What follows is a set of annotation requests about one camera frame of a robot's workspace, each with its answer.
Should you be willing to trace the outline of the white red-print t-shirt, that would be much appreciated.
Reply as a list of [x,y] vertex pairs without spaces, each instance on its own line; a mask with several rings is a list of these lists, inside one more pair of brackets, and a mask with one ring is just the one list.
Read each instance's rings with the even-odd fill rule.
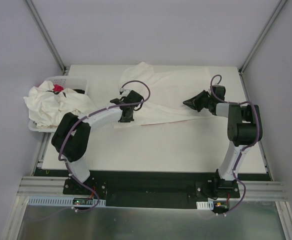
[[133,65],[122,73],[119,85],[131,80],[144,82],[150,89],[150,98],[140,110],[134,112],[134,121],[116,122],[113,127],[123,129],[212,118],[213,115],[207,109],[198,112],[183,104],[183,101],[203,90],[207,91],[211,78],[210,71],[205,66],[155,72],[154,66],[145,62]]

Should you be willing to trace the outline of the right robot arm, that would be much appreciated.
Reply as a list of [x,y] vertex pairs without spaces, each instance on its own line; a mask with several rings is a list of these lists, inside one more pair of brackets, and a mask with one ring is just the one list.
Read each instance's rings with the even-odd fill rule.
[[224,86],[213,85],[210,91],[203,90],[183,101],[185,106],[197,112],[207,109],[214,116],[227,118],[229,146],[221,166],[217,169],[221,180],[211,184],[212,194],[219,198],[229,191],[229,185],[225,181],[236,179],[245,155],[263,136],[259,106],[248,102],[226,102],[225,94]]

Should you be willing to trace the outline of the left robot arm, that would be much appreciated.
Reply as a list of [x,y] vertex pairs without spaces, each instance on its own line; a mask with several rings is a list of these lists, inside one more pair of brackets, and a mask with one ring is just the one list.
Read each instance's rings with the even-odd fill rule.
[[88,180],[90,171],[85,161],[90,133],[114,122],[133,122],[134,111],[142,107],[143,101],[142,95],[130,90],[127,95],[112,99],[108,108],[97,110],[95,114],[83,117],[69,112],[63,116],[51,144],[58,152],[58,160],[65,163],[76,180],[74,188],[80,194],[88,194],[92,188]]

